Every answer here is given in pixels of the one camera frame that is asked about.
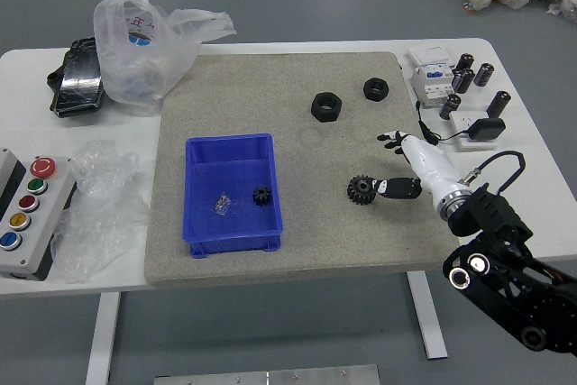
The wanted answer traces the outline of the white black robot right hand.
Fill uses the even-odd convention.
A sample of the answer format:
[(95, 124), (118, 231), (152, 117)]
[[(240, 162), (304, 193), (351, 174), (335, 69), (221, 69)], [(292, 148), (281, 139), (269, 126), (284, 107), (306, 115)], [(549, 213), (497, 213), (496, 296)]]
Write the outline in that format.
[(447, 221), (472, 194), (447, 154), (434, 145), (401, 131), (380, 134), (377, 139), (385, 142), (386, 149), (405, 156), (421, 188), (432, 195), (434, 209), (443, 220)]

